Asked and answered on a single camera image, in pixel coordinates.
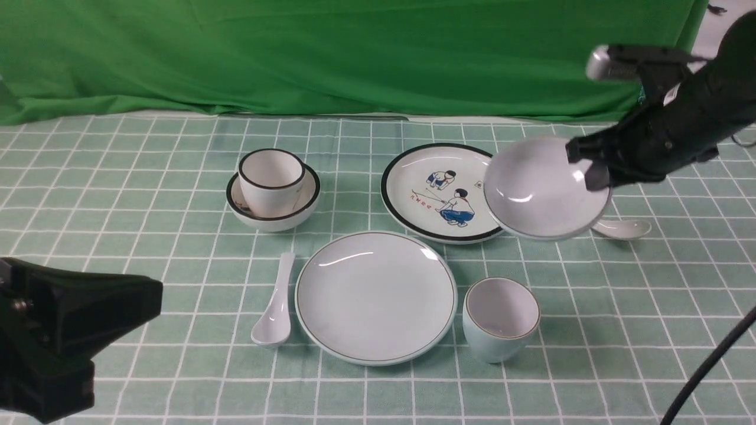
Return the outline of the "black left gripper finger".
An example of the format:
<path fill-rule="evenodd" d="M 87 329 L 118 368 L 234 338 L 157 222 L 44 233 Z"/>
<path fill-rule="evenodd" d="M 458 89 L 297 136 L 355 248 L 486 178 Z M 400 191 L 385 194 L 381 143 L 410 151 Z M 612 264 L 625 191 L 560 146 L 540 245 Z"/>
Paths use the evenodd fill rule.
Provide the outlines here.
<path fill-rule="evenodd" d="M 1 407 L 53 423 L 95 404 L 94 357 L 159 317 L 148 276 L 1 261 Z"/>

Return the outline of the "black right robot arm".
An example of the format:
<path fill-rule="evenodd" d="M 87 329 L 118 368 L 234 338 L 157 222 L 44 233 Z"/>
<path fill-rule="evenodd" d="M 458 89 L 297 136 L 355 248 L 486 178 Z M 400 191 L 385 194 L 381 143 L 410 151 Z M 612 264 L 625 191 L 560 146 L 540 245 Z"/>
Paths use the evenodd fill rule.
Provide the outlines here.
<path fill-rule="evenodd" d="M 589 79 L 640 82 L 643 99 L 610 128 L 572 138 L 572 164 L 589 161 L 586 188 L 599 191 L 663 181 L 718 156 L 718 143 L 755 119 L 755 15 L 726 31 L 715 57 L 672 47 L 599 45 Z"/>

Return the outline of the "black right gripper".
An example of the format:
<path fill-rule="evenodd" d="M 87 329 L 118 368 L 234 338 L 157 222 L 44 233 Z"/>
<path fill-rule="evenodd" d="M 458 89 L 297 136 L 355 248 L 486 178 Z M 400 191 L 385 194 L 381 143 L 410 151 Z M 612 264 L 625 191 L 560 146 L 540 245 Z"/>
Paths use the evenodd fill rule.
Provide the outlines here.
<path fill-rule="evenodd" d="M 613 185 L 663 181 L 706 156 L 719 140 L 721 119 L 711 110 L 673 100 L 642 108 L 608 133 L 571 138 L 565 153 L 570 164 L 589 162 L 586 190 L 602 191 Z"/>

